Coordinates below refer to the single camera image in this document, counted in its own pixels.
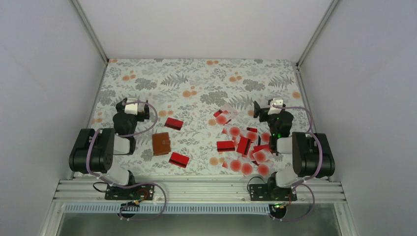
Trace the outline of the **brown leather card holder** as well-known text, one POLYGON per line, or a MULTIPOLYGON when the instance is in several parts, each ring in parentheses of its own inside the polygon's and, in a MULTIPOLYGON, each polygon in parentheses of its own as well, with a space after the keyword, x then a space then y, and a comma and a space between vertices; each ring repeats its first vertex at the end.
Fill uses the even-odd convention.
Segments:
POLYGON ((154 156, 165 155, 171 152, 171 141, 168 132, 152 135, 152 150, 154 156))

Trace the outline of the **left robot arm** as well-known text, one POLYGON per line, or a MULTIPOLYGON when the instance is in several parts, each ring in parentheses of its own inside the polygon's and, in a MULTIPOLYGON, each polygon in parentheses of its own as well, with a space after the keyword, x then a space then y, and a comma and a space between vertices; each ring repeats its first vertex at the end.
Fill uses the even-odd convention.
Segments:
POLYGON ((81 129, 69 156, 73 172, 91 174, 111 186, 124 199, 136 195, 133 174, 114 160, 115 155, 132 155, 136 149, 136 127, 150 117, 149 103, 124 98, 116 104, 112 128, 81 129))

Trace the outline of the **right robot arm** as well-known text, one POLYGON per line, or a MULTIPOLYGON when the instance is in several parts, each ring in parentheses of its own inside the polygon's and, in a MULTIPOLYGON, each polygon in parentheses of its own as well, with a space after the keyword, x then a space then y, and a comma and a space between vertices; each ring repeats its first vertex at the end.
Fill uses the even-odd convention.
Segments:
POLYGON ((305 132, 291 131, 294 116, 289 112, 295 107, 286 107, 281 99, 268 101, 269 107, 261 108, 254 102, 254 118, 266 122, 270 137, 268 148, 274 154, 290 154, 291 167, 272 175, 273 183, 266 187, 267 196, 279 200, 285 188, 296 188, 313 178, 330 177, 335 172, 335 161, 324 133, 314 133, 311 112, 305 107, 297 107, 308 115, 309 127, 305 132))

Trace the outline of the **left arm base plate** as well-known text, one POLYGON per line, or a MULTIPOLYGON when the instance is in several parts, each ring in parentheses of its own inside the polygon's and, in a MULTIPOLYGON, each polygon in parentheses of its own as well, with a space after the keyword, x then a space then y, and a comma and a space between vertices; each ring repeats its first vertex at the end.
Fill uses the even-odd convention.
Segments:
POLYGON ((144 184, 128 189, 108 186, 104 198, 105 200, 120 201, 151 201, 153 200, 154 187, 153 184, 144 184))

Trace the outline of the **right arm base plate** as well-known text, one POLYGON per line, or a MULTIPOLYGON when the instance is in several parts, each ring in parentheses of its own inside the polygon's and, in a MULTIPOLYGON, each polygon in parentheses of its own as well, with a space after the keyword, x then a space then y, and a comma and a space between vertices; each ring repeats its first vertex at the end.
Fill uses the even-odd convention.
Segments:
POLYGON ((268 187, 266 184, 250 184, 251 201, 296 201, 297 195, 290 188, 268 187))

